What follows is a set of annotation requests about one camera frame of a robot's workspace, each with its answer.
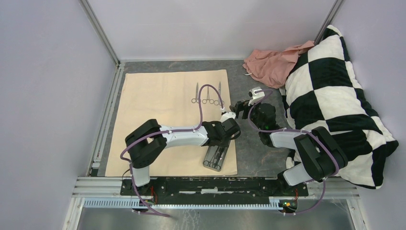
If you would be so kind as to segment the straight steel surgical scissors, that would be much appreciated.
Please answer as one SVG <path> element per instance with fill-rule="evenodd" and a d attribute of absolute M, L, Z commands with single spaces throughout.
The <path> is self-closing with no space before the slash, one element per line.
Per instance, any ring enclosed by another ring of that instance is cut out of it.
<path fill-rule="evenodd" d="M 218 99 L 214 100 L 214 105 L 223 105 L 224 101 L 222 100 L 222 97 L 221 97 L 221 82 L 219 82 L 219 84 L 218 84 L 217 92 L 218 92 Z"/>

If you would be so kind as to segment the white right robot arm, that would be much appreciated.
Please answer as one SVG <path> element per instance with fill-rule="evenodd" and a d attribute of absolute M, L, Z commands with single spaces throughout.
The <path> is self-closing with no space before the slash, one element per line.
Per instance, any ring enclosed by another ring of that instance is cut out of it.
<path fill-rule="evenodd" d="M 276 123 L 276 108 L 268 103 L 239 101 L 230 110 L 249 120 L 264 145 L 298 153 L 300 163 L 278 174 L 276 188 L 283 196 L 290 195 L 298 184 L 322 182 L 348 165 L 347 156 L 325 127 L 311 131 L 281 128 Z"/>

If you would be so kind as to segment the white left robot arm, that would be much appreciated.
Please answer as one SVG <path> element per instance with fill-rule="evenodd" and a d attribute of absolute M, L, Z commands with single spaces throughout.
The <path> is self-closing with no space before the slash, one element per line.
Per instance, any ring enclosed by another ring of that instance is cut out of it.
<path fill-rule="evenodd" d="M 180 146 L 225 147 L 240 133 L 232 117 L 186 127 L 162 126 L 156 119 L 149 119 L 124 139 L 126 148 L 120 158 L 130 164 L 132 189 L 145 195 L 150 190 L 149 166 L 163 150 Z"/>

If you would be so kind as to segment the steel forceps clamp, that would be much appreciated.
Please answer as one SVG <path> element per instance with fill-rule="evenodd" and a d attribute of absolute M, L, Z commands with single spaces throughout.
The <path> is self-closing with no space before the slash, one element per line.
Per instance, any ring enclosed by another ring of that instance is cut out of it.
<path fill-rule="evenodd" d="M 206 98 L 202 99 L 203 104 L 214 104 L 214 99 L 210 98 L 210 86 L 206 85 Z"/>

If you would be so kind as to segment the curved steel clamp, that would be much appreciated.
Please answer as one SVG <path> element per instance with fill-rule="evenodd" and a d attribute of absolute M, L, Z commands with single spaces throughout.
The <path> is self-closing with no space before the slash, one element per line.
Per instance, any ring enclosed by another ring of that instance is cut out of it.
<path fill-rule="evenodd" d="M 191 99 L 191 103 L 197 104 L 200 101 L 199 92 L 200 92 L 200 87 L 199 87 L 199 83 L 197 82 L 196 87 L 195 87 L 195 96 Z"/>

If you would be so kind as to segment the thin steel hemostat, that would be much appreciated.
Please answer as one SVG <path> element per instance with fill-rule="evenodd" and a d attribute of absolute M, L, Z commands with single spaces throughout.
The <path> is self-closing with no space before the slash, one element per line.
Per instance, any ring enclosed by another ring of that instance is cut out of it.
<path fill-rule="evenodd" d="M 222 168 L 225 147 L 209 147 L 203 160 L 203 165 L 215 171 Z"/>

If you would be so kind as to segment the metal surgical instrument tray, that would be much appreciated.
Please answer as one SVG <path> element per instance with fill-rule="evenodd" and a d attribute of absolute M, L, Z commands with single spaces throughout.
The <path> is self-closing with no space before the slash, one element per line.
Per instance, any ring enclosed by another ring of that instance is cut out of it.
<path fill-rule="evenodd" d="M 203 166 L 210 170 L 220 172 L 224 165 L 230 143 L 231 141 L 228 141 L 225 146 L 210 146 L 203 160 Z"/>

